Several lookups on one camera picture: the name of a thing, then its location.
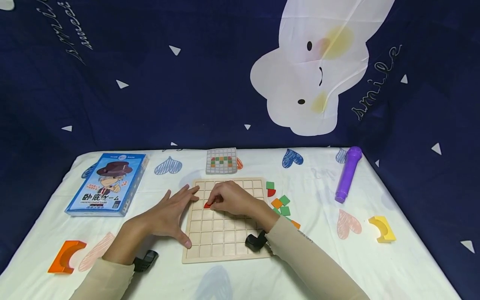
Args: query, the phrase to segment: navy blue backdrop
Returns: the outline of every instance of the navy blue backdrop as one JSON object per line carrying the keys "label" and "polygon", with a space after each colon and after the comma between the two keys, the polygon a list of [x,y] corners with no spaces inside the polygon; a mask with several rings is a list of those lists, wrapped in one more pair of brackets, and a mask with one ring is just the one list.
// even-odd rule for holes
{"label": "navy blue backdrop", "polygon": [[335,130],[305,137],[273,123],[250,82],[278,47],[285,3],[15,0],[0,10],[0,269],[82,153],[359,145],[460,296],[476,299],[480,259],[460,242],[480,244],[480,5],[396,0],[367,42],[365,76],[339,96]]}

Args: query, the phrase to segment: grid card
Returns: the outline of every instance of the grid card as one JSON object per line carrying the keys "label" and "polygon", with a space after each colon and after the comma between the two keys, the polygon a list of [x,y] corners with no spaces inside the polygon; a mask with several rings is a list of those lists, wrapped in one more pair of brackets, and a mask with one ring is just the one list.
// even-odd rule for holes
{"label": "grid card", "polygon": [[[263,178],[237,178],[235,181],[249,194],[265,201],[266,190]],[[234,216],[227,212],[204,209],[213,186],[224,179],[197,179],[193,186],[200,186],[195,194],[200,200],[192,203],[188,210],[185,233],[192,241],[190,249],[183,249],[182,263],[220,262],[240,259],[271,257],[265,245],[259,252],[252,252],[245,246],[249,234],[258,237],[262,231],[255,220],[247,216]]]}
{"label": "grid card", "polygon": [[237,173],[237,149],[219,148],[207,150],[207,174]]}

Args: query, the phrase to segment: blue game box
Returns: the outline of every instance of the blue game box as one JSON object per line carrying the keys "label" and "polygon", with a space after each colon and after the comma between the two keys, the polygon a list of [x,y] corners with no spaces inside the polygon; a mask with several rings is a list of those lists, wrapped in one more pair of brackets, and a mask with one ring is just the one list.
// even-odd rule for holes
{"label": "blue game box", "polygon": [[145,154],[102,154],[65,212],[71,216],[125,216],[147,164]]}

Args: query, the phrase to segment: beige sleeve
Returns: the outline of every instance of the beige sleeve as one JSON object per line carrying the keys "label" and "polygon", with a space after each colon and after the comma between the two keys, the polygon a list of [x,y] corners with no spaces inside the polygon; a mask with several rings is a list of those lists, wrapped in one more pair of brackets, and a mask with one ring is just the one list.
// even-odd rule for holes
{"label": "beige sleeve", "polygon": [[120,300],[132,280],[135,265],[99,258],[70,300]]}
{"label": "beige sleeve", "polygon": [[275,255],[287,262],[319,298],[368,300],[367,294],[311,239],[280,217],[266,238]]}

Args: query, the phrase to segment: black object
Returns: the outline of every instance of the black object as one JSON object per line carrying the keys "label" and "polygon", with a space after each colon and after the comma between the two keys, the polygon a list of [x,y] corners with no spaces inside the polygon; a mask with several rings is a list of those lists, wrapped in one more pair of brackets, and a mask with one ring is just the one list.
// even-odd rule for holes
{"label": "black object", "polygon": [[249,234],[245,240],[245,246],[247,246],[253,252],[259,252],[265,243],[267,243],[265,233],[265,230],[262,230],[258,237],[255,237],[253,234]]}
{"label": "black object", "polygon": [[135,257],[133,264],[135,265],[135,272],[145,272],[155,262],[158,253],[153,250],[148,250],[143,259]]}

